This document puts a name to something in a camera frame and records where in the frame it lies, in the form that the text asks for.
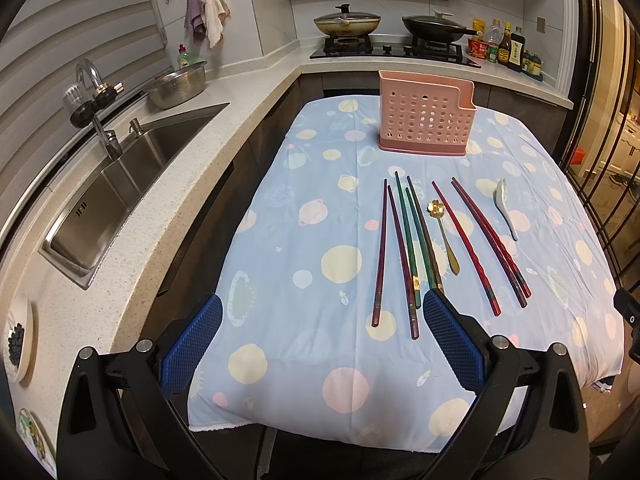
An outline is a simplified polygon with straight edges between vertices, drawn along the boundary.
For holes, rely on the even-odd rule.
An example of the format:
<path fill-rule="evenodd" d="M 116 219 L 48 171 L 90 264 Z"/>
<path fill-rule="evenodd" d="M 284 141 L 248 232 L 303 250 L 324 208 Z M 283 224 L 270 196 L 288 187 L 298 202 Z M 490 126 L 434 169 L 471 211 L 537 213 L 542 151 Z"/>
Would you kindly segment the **red seasoning packet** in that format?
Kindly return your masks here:
<path fill-rule="evenodd" d="M 480 39 L 468 39 L 468 53 L 471 58 L 487 60 L 489 56 L 489 44 Z"/>

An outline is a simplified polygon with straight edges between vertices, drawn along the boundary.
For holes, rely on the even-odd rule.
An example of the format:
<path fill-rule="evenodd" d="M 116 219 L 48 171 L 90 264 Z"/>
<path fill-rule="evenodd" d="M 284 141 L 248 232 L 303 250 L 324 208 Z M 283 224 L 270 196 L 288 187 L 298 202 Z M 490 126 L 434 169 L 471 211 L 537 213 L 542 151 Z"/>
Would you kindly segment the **purple hanging cloth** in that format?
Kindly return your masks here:
<path fill-rule="evenodd" d="M 202 0 L 186 0 L 184 28 L 194 42 L 201 42 L 206 36 L 203 14 L 204 4 Z"/>

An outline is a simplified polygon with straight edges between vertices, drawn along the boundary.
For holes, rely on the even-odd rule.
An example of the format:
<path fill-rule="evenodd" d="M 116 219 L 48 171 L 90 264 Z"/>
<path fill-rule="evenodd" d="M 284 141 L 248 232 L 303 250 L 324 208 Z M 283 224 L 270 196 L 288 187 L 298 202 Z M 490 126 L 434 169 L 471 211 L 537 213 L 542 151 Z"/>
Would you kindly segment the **cream hanging towel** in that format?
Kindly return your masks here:
<path fill-rule="evenodd" d="M 227 0 L 201 0 L 204 11 L 203 23 L 209 47 L 213 49 L 224 36 L 224 22 L 230 16 Z"/>

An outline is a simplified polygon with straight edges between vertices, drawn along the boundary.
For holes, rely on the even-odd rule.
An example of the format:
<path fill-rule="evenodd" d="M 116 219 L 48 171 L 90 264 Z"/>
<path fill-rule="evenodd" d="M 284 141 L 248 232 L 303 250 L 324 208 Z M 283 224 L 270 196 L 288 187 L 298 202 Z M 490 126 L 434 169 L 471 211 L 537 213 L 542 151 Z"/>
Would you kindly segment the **green chopstick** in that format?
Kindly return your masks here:
<path fill-rule="evenodd" d="M 422 226 L 421 226 L 421 222 L 419 220 L 419 216 L 418 216 L 418 211 L 416 210 L 416 205 L 414 204 L 414 200 L 412 197 L 412 194 L 410 192 L 410 188 L 405 188 L 405 192 L 408 198 L 408 202 L 409 202 L 409 206 L 410 206 L 410 210 L 411 210 L 411 215 L 413 218 L 413 223 L 414 226 L 416 227 L 416 234 L 418 234 L 418 239 L 419 239 L 419 244 L 420 244 L 420 249 L 421 249 L 421 255 L 422 255 L 422 260 L 423 260 L 423 265 L 425 268 L 425 275 L 426 275 L 426 280 L 428 283 L 428 287 L 430 289 L 434 289 L 436 288 L 436 281 L 435 281 L 435 277 L 434 277 L 434 272 L 433 272 L 433 267 L 432 267 L 432 263 L 431 263 L 431 258 L 430 258 L 430 254 L 428 253 L 428 248 L 427 248 L 427 244 L 426 244 L 426 238 L 424 236 L 423 230 L 422 230 Z"/>
<path fill-rule="evenodd" d="M 399 197 L 402 225 L 404 226 L 409 271 L 411 276 L 410 278 L 411 287 L 414 295 L 414 304 L 416 305 L 416 310 L 418 310 L 421 307 L 420 280 L 419 280 L 418 268 L 416 267 L 416 255 L 414 254 L 414 250 L 413 250 L 413 239 L 412 239 L 412 233 L 410 229 L 408 211 L 407 211 L 406 202 L 405 202 L 405 194 L 404 194 L 404 190 L 402 189 L 400 175 L 398 174 L 398 171 L 394 172 L 394 177 L 395 177 L 397 192 Z"/>

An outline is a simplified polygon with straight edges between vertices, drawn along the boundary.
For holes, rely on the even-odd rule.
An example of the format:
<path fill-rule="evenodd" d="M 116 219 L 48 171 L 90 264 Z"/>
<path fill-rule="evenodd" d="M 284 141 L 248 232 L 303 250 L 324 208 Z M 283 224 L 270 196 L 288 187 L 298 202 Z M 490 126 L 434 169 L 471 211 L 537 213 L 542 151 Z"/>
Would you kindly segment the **gold flower spoon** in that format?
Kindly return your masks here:
<path fill-rule="evenodd" d="M 427 211 L 432 218 L 437 220 L 440 234 L 442 234 L 442 241 L 445 245 L 446 255 L 448 264 L 452 274 L 458 275 L 460 273 L 460 264 L 459 261 L 452 250 L 449 240 L 447 238 L 446 230 L 444 228 L 444 224 L 442 223 L 442 218 L 444 218 L 446 208 L 439 200 L 431 200 L 427 205 Z"/>

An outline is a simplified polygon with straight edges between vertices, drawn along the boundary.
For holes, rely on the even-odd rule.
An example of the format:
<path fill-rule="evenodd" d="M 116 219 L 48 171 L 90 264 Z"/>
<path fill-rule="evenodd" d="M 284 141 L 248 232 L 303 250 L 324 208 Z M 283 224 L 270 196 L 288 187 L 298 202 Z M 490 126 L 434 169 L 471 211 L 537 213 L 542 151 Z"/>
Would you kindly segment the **brown sauce bottle yellow cap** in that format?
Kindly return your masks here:
<path fill-rule="evenodd" d="M 504 24 L 502 39 L 500 41 L 500 44 L 498 45 L 498 55 L 497 55 L 498 63 L 501 65 L 507 66 L 509 64 L 510 52 L 511 52 L 511 23 L 506 22 L 506 24 Z"/>

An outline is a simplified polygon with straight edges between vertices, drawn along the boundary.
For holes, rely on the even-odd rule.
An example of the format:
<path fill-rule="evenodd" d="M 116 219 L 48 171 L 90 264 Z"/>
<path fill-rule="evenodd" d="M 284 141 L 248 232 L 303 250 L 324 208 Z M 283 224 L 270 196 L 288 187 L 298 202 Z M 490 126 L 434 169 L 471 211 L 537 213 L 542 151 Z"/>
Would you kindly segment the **dark soy sauce bottle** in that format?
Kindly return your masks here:
<path fill-rule="evenodd" d="M 525 50 L 526 39 L 523 36 L 521 26 L 516 26 L 511 32 L 511 44 L 508 58 L 508 67 L 514 72 L 520 72 L 523 66 L 523 55 Z"/>

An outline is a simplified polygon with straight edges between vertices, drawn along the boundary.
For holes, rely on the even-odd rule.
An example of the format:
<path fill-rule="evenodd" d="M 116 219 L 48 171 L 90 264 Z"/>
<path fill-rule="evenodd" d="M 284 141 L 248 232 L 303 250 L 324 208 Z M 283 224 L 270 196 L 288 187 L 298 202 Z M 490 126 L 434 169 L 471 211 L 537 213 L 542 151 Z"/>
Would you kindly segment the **black wok with lid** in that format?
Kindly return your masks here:
<path fill-rule="evenodd" d="M 438 15 L 410 15 L 404 16 L 402 22 L 413 37 L 425 41 L 446 42 L 452 44 L 463 36 L 476 36 L 477 31 L 460 25 L 445 18 L 444 14 Z"/>

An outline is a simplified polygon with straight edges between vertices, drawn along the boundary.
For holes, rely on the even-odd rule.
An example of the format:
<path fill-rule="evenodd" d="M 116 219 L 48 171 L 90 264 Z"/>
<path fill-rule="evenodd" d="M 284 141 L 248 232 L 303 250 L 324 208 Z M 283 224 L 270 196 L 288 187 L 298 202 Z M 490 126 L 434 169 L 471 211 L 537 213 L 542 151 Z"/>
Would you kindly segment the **chrome kitchen faucet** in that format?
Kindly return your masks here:
<path fill-rule="evenodd" d="M 96 135 L 100 138 L 107 155 L 111 160 L 122 156 L 114 130 L 105 130 L 99 120 L 98 113 L 115 103 L 124 91 L 121 82 L 108 84 L 103 80 L 96 66 L 88 58 L 76 64 L 76 82 L 71 84 L 63 94 L 63 105 L 70 115 L 70 123 L 77 129 L 93 124 Z"/>

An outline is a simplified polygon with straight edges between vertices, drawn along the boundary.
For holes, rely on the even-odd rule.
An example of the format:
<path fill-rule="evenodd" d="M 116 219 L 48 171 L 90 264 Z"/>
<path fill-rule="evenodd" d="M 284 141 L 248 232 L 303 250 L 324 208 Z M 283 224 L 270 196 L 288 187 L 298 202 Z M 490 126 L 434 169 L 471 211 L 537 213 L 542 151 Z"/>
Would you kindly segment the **white ceramic spoon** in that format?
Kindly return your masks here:
<path fill-rule="evenodd" d="M 494 203 L 500 214 L 502 214 L 506 225 L 509 228 L 512 240 L 516 242 L 518 240 L 518 231 L 515 229 L 515 226 L 511 220 L 509 211 L 508 211 L 508 188 L 506 187 L 506 179 L 501 178 L 498 180 L 495 191 L 494 191 Z"/>

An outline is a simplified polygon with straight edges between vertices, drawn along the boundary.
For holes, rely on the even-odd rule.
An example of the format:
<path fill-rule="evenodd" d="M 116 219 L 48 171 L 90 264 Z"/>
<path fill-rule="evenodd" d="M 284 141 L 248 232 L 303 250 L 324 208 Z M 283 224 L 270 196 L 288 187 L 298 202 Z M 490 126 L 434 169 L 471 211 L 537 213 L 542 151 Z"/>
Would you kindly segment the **stainless steel sink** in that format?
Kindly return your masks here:
<path fill-rule="evenodd" d="M 122 156 L 104 159 L 50 226 L 40 254 L 87 289 L 107 249 L 145 193 L 226 103 L 147 124 L 135 122 Z"/>

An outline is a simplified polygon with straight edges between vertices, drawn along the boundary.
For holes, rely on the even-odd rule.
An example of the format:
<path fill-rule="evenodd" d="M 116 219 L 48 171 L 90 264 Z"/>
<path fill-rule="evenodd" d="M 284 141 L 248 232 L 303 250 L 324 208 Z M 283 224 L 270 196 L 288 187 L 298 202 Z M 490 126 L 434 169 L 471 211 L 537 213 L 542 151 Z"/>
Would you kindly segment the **blue planet pattern tablecloth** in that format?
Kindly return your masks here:
<path fill-rule="evenodd" d="M 383 180 L 443 195 L 460 264 L 437 221 L 432 244 L 452 304 L 521 348 L 562 342 L 588 386 L 623 366 L 623 320 L 596 232 L 567 178 L 518 119 L 479 108 L 460 157 L 378 147 L 376 96 L 306 104 L 285 135 L 228 251 L 224 320 L 195 370 L 192 430 L 251 422 L 377 448 L 436 452 L 473 403 L 431 331 L 412 340 L 387 205 L 380 325 L 371 326 Z M 506 179 L 512 240 L 494 203 Z"/>

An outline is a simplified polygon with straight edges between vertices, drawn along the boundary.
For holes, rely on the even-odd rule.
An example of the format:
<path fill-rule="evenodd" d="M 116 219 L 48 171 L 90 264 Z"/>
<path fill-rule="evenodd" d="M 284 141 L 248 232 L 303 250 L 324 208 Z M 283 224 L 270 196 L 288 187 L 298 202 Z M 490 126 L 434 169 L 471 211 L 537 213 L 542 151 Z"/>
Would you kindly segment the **plate with dark berries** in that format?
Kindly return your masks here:
<path fill-rule="evenodd" d="M 9 382 L 20 382 L 26 376 L 33 339 L 32 304 L 24 292 L 20 292 L 11 302 L 1 338 L 3 364 Z"/>

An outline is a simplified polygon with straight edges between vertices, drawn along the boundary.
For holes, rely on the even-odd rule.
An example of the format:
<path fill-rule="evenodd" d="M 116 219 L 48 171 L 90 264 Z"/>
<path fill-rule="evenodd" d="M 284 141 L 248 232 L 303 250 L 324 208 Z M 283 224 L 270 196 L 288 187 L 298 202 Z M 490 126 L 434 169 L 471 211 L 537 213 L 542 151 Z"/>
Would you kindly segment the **green dish soap bottle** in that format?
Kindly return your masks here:
<path fill-rule="evenodd" d="M 177 61 L 180 67 L 186 67 L 192 63 L 191 55 L 186 52 L 186 47 L 183 44 L 179 44 Z"/>

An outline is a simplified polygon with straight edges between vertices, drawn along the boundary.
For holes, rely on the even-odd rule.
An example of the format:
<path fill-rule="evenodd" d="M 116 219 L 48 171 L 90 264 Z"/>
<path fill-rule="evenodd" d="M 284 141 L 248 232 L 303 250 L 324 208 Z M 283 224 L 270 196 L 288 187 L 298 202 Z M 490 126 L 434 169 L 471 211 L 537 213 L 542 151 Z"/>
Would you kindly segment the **clear plastic bottle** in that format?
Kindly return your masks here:
<path fill-rule="evenodd" d="M 488 44 L 492 44 L 493 46 L 498 46 L 502 40 L 503 31 L 501 22 L 498 18 L 494 18 L 490 26 L 488 26 L 484 33 L 484 40 Z"/>

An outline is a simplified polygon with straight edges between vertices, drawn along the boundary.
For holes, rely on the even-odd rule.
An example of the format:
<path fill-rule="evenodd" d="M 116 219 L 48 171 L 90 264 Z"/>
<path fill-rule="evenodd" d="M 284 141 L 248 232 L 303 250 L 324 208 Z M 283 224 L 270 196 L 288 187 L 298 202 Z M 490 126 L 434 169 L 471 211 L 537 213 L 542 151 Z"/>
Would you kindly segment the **black gas stove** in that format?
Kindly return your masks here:
<path fill-rule="evenodd" d="M 384 44 L 373 42 L 370 36 L 333 39 L 326 37 L 324 44 L 311 58 L 340 58 L 341 56 L 376 56 L 377 58 L 418 58 L 480 68 L 462 52 L 460 44 L 429 42 L 411 37 L 408 44 Z"/>

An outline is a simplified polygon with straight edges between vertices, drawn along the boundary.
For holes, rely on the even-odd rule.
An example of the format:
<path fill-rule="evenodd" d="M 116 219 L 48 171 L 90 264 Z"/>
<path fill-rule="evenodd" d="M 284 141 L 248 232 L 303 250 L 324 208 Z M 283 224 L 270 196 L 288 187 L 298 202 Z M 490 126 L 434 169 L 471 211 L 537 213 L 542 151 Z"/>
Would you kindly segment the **small jars on tray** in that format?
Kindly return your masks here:
<path fill-rule="evenodd" d="M 543 81 L 541 58 L 536 53 L 526 50 L 522 58 L 522 72 L 530 78 Z"/>

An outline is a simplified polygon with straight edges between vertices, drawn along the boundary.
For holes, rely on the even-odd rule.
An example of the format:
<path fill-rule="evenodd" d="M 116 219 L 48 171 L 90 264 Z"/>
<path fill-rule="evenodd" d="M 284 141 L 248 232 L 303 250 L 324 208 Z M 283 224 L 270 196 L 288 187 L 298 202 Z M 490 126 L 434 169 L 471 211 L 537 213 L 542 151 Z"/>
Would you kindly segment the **pink perforated utensil holder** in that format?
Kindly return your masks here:
<path fill-rule="evenodd" d="M 474 122 L 474 82 L 381 70 L 378 146 L 416 155 L 463 156 Z"/>

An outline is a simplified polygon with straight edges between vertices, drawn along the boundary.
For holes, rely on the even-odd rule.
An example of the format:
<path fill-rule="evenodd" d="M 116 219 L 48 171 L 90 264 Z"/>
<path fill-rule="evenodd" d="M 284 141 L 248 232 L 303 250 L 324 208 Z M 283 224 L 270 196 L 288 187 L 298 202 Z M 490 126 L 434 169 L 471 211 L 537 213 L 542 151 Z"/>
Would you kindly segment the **stainless steel bowl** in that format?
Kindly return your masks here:
<path fill-rule="evenodd" d="M 206 61 L 183 66 L 156 77 L 145 89 L 151 102 L 169 110 L 201 94 L 206 88 Z"/>

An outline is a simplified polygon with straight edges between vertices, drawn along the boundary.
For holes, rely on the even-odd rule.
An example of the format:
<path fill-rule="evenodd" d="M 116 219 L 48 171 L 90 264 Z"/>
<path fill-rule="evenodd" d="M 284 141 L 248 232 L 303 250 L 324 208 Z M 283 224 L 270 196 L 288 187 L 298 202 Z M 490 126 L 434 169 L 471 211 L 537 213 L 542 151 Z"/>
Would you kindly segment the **beige wok with lid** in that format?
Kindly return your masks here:
<path fill-rule="evenodd" d="M 360 37 L 372 34 L 381 23 L 376 14 L 350 10 L 348 3 L 337 6 L 337 12 L 318 16 L 314 19 L 316 27 L 328 37 Z"/>

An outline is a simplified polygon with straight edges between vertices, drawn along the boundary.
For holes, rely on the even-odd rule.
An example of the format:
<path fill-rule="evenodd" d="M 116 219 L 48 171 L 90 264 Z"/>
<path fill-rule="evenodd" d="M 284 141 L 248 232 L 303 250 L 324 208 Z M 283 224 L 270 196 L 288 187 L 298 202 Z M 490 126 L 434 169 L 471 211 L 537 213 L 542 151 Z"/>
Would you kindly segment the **brown chopstick gold band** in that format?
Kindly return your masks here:
<path fill-rule="evenodd" d="M 428 258 L 430 258 L 430 266 L 431 266 L 431 274 L 433 275 L 432 284 L 439 289 L 441 292 L 444 291 L 444 285 L 442 284 L 442 277 L 440 276 L 439 267 L 437 264 L 437 258 L 434 253 L 434 248 L 432 244 L 432 239 L 430 232 L 428 232 L 428 227 L 426 225 L 426 221 L 424 218 L 424 214 L 422 212 L 420 200 L 418 194 L 416 194 L 416 188 L 413 185 L 413 180 L 410 176 L 407 177 L 408 185 L 410 188 L 410 193 L 413 199 L 414 206 L 416 206 L 416 214 L 418 215 L 420 226 L 422 233 L 425 238 L 425 251 L 428 253 Z"/>

